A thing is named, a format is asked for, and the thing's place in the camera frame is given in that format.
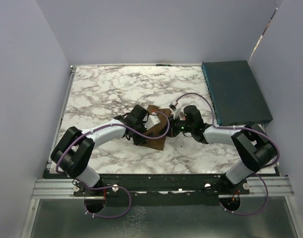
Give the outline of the brown cloth napkin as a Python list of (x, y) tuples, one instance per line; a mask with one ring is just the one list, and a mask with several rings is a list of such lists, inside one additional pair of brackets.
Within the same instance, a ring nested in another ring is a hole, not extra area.
[[(161, 109), (155, 105), (149, 105), (147, 108), (147, 111), (149, 113), (159, 111), (163, 112), (168, 118), (172, 114), (171, 110), (169, 108)], [(150, 130), (148, 130), (144, 135), (150, 136), (150, 137), (158, 137), (164, 134), (164, 132), (167, 129), (167, 119), (162, 114), (157, 114), (159, 120), (161, 121), (158, 125), (152, 127)], [(164, 150), (166, 137), (162, 137), (160, 139), (147, 139), (147, 143), (140, 145), (142, 147), (147, 147), (159, 151)]]

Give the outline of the copper iridescent fork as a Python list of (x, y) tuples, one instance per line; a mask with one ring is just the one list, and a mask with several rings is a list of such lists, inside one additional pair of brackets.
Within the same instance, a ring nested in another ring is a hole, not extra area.
[(182, 120), (185, 120), (185, 115), (184, 115), (183, 112), (180, 113), (180, 118), (181, 118)]

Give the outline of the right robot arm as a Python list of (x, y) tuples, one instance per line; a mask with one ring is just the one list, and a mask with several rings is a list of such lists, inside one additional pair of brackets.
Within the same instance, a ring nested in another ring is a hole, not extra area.
[(185, 107), (183, 113), (184, 119), (176, 115), (169, 117), (168, 137), (189, 133), (195, 141), (202, 144), (234, 146), (240, 156), (240, 160), (221, 176), (219, 191), (233, 193), (242, 180), (269, 166), (269, 162), (280, 155), (274, 142), (255, 123), (233, 128), (207, 124), (194, 105)]

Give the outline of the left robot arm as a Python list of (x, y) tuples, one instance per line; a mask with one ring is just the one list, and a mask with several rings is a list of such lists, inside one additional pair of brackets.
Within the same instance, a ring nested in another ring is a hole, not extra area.
[(57, 170), (84, 183), (90, 195), (98, 195), (102, 190), (101, 178), (88, 165), (93, 150), (114, 139), (141, 139), (137, 132), (147, 131), (145, 124), (149, 115), (146, 109), (135, 105), (129, 113), (116, 116), (101, 126), (84, 130), (72, 126), (59, 140), (50, 158), (58, 166)]

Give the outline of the dark teal flat box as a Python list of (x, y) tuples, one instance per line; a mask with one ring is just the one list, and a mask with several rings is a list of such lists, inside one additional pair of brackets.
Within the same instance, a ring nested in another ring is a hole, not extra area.
[(219, 126), (272, 121), (247, 61), (203, 62), (201, 68)]

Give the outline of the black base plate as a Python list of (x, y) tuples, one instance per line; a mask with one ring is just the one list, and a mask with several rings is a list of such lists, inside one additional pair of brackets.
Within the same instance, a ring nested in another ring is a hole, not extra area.
[[(71, 180), (79, 192), (92, 196), (103, 195), (103, 199), (77, 199), (85, 200), (87, 204), (91, 205), (110, 207), (125, 207), (129, 204), (132, 206), (217, 206), (220, 197), (237, 198), (240, 195), (238, 189), (247, 182), (244, 179), (228, 192), (223, 192), (218, 190), (221, 176), (221, 174), (104, 174), (101, 181), (95, 186), (95, 190)], [(52, 176), (49, 179), (64, 178)]]

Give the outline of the aluminium rail frame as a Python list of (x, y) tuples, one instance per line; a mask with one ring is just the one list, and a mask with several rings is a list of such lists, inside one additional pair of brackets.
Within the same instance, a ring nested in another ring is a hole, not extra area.
[[(293, 196), (294, 191), (288, 177), (252, 177), (238, 189), (240, 197)], [(70, 179), (37, 179), (32, 192), (33, 199), (103, 199), (103, 195), (92, 196), (79, 192)]]

